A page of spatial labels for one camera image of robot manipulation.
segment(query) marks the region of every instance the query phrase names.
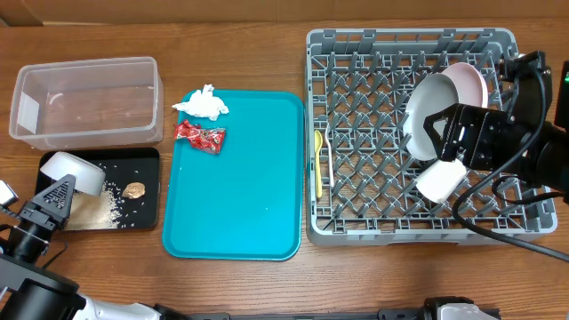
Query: yellow spoon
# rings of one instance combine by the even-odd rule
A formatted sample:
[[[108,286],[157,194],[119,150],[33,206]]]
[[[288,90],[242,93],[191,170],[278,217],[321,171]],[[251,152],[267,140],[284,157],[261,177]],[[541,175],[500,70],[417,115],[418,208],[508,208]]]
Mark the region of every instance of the yellow spoon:
[[[317,163],[317,198],[322,196],[322,176],[320,175],[320,149],[322,148],[322,134],[314,130],[314,152],[316,153]]]

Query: small black tray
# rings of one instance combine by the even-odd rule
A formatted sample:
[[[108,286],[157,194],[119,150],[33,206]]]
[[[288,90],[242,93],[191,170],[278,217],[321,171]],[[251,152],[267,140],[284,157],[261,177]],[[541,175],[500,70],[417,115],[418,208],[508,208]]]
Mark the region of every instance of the small black tray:
[[[115,228],[94,228],[85,225],[84,228],[74,230],[101,230],[126,228],[153,228],[158,221],[158,199],[160,197],[160,154],[155,148],[120,148],[101,150],[66,151],[78,156],[92,164],[99,166],[106,174],[108,183],[114,182],[121,191],[132,182],[144,184],[146,193],[138,199],[124,199],[119,209],[119,216],[115,218],[118,225]],[[41,168],[55,151],[48,152],[39,161]],[[53,180],[38,170],[36,194],[49,187]]]

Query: wooden wall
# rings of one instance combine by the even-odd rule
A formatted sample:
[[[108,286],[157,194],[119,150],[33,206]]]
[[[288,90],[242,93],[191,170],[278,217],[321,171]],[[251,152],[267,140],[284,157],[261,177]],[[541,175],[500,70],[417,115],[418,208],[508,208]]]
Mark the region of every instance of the wooden wall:
[[[539,18],[569,17],[569,1],[0,0],[0,17],[14,26],[41,23]],[[496,26],[499,25],[500,21],[496,20]]]

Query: white cup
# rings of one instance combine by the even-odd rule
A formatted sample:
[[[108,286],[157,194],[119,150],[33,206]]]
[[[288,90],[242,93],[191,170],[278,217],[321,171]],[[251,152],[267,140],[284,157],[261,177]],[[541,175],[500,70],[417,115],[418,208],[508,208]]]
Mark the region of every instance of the white cup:
[[[466,168],[458,159],[437,160],[415,179],[417,189],[430,201],[440,204],[448,198],[466,176]]]

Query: white bowl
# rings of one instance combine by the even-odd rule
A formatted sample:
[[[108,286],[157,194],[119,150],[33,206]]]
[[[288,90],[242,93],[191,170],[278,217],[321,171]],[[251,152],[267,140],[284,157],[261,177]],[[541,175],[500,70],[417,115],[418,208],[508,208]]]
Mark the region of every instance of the white bowl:
[[[57,152],[39,169],[46,176],[59,180],[68,174],[75,177],[75,190],[100,196],[105,172],[94,164],[67,152]]]
[[[443,74],[433,74],[425,77],[417,85],[409,101],[406,113],[409,114],[403,124],[403,132],[411,134],[407,149],[411,156],[428,161],[437,157],[437,152],[427,132],[423,128],[425,118],[442,111],[459,102],[459,93],[450,77]],[[435,130],[443,135],[445,123],[435,123]]]

